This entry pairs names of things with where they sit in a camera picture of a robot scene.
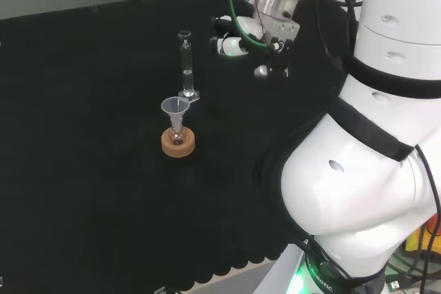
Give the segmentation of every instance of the glass cylinder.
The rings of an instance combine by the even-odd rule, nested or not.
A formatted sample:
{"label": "glass cylinder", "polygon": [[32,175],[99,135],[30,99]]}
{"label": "glass cylinder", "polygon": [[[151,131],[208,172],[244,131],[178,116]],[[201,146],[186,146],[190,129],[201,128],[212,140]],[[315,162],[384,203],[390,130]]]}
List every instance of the glass cylinder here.
{"label": "glass cylinder", "polygon": [[192,33],[189,30],[182,30],[178,33],[178,37],[181,42],[183,77],[183,91],[179,92],[179,96],[192,102],[199,99],[199,92],[194,89],[193,85]]}

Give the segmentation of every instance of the clear plastic funnel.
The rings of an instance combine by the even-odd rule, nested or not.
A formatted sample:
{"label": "clear plastic funnel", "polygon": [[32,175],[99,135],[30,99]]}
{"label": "clear plastic funnel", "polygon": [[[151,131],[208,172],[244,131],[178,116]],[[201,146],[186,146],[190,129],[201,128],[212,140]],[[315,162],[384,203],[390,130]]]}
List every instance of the clear plastic funnel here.
{"label": "clear plastic funnel", "polygon": [[186,98],[180,96],[172,96],[161,103],[162,110],[170,116],[173,131],[180,132],[182,127],[182,117],[189,107],[190,102]]}

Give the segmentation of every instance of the green light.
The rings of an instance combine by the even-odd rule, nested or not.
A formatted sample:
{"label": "green light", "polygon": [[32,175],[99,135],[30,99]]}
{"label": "green light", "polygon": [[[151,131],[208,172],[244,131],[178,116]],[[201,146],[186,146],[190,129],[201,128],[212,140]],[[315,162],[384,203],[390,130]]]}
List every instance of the green light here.
{"label": "green light", "polygon": [[303,290],[302,273],[299,271],[295,274],[289,283],[287,294],[301,294]]}

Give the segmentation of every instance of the funnel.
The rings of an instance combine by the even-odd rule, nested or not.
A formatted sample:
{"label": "funnel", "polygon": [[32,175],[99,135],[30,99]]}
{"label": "funnel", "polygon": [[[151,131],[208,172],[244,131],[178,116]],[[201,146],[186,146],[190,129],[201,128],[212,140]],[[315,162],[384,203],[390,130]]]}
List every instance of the funnel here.
{"label": "funnel", "polygon": [[161,108],[170,116],[172,127],[161,136],[163,151],[173,158],[182,158],[194,151],[194,133],[182,126],[182,116],[190,107],[186,98],[173,96],[161,103]]}
{"label": "funnel", "polygon": [[175,132],[180,132],[182,127],[182,116],[184,116],[184,113],[189,107],[190,102],[186,98],[181,98],[180,96],[172,96],[161,103],[162,110],[170,116],[172,129]]}

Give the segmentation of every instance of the black strap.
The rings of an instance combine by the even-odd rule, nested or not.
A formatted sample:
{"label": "black strap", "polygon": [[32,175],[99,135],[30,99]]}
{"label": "black strap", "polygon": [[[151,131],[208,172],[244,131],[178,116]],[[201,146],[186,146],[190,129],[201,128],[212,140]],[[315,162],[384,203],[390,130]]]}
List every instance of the black strap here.
{"label": "black strap", "polygon": [[348,134],[392,160],[400,162],[413,151],[412,146],[401,143],[341,98],[329,105],[328,114]]}
{"label": "black strap", "polygon": [[415,99],[441,98],[441,81],[395,76],[365,65],[354,56],[346,56],[343,66],[357,81],[375,90]]}

